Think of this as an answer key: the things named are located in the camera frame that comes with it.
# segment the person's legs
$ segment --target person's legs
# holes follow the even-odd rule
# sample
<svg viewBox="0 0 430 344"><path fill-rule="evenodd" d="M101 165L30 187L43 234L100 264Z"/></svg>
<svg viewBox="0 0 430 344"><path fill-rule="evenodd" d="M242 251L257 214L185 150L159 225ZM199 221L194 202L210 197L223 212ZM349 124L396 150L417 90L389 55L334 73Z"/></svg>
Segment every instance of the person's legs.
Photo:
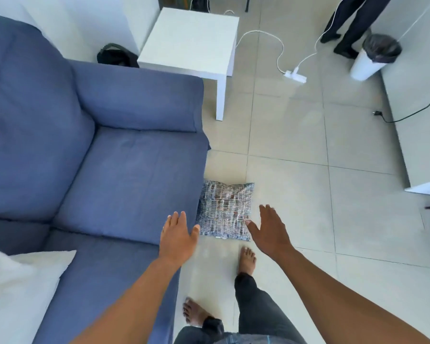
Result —
<svg viewBox="0 0 430 344"><path fill-rule="evenodd" d="M358 10L354 21L350 24L343 39L336 46L335 52L351 48L352 44L363 36L389 2L390 0L366 0L363 6Z"/></svg>
<svg viewBox="0 0 430 344"><path fill-rule="evenodd" d="M256 257L251 249L242 247L234 288L239 304L239 333L264 334L306 344L298 330L265 291L258 289L251 276Z"/></svg>
<svg viewBox="0 0 430 344"><path fill-rule="evenodd" d="M364 1L365 0L343 0L338 6L336 14L333 12L333 15L328 21L327 27L325 28L325 31L328 31L322 36L320 42L327 43L328 41L337 40L341 37L341 35L336 32Z"/></svg>
<svg viewBox="0 0 430 344"><path fill-rule="evenodd" d="M174 344L212 344L225 336L223 322L191 299L183 304L187 324L177 335Z"/></svg>

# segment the dark jeans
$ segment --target dark jeans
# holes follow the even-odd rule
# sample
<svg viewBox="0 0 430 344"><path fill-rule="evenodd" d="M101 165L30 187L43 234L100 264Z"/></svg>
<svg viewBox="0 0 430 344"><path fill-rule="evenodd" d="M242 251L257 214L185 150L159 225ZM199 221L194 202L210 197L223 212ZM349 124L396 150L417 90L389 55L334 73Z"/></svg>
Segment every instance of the dark jeans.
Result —
<svg viewBox="0 0 430 344"><path fill-rule="evenodd" d="M390 0L344 0L338 7L338 12L330 18L325 31L334 22L331 29L324 35L330 36L336 34L336 31L349 19L349 17L358 10L354 21L350 24L349 29L344 35L341 42L338 44L340 48L351 46L354 42L358 41L361 36L367 31L372 23L379 17L381 12L387 7Z"/></svg>
<svg viewBox="0 0 430 344"><path fill-rule="evenodd" d="M258 289L255 279L240 273L234 282L239 304L239 333L264 334L306 344L292 322L265 291ZM202 328L187 326L178 333L174 344L212 344L225 337L220 319L208 317Z"/></svg>

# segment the tiled floor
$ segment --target tiled floor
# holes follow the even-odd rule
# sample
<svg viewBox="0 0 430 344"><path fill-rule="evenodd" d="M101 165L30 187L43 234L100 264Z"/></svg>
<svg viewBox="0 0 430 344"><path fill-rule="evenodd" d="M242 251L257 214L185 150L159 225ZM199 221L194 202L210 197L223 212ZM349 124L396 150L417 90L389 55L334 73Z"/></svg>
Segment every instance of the tiled floor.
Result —
<svg viewBox="0 0 430 344"><path fill-rule="evenodd" d="M253 29L278 35L280 60L292 70L314 43L339 0L210 0L212 12L241 17L238 39ZM255 182L258 205L281 215L295 247L342 283L430 337L430 197L403 191L404 165L393 126L371 115L388 110L382 80L349 76L350 61L319 44L300 67L308 82L284 78L275 61L280 43L249 34L238 46L228 80L225 117L215 120L216 85L205 81L204 130L212 150L206 178ZM227 331L237 330L233 281L241 242L201 237L183 266L174 333L184 326L188 295ZM323 343L281 270L258 252L254 277L307 342Z"/></svg>

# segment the hand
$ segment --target hand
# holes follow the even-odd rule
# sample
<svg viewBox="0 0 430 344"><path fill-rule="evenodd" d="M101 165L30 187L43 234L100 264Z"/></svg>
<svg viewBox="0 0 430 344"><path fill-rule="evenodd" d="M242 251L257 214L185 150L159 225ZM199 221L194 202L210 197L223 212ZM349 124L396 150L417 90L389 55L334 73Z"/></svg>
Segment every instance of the hand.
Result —
<svg viewBox="0 0 430 344"><path fill-rule="evenodd" d="M193 255L198 243L199 231L199 225L195 225L191 235L188 234L184 211L180 217L178 212L174 212L172 216L169 215L161 232L159 257L175 264L177 269L180 268Z"/></svg>
<svg viewBox="0 0 430 344"><path fill-rule="evenodd" d="M269 205L266 205L266 207L260 205L259 215L261 217L260 229L251 220L245 220L245 224L256 246L270 258L277 261L283 251L293 249L287 230L274 208Z"/></svg>

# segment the bare foot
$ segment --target bare foot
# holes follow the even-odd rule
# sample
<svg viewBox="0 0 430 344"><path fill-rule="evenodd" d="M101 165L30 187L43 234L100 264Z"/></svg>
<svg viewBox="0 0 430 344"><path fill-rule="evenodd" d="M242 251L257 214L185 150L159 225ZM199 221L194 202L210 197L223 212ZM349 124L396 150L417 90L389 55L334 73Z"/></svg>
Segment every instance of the bare foot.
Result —
<svg viewBox="0 0 430 344"><path fill-rule="evenodd" d="M256 257L255 253L246 246L241 248L241 255L239 257L239 267L237 273L247 273L252 276L255 270Z"/></svg>
<svg viewBox="0 0 430 344"><path fill-rule="evenodd" d="M187 324L202 327L204 320L212 315L195 301L187 298L183 304L183 316L186 318Z"/></svg>

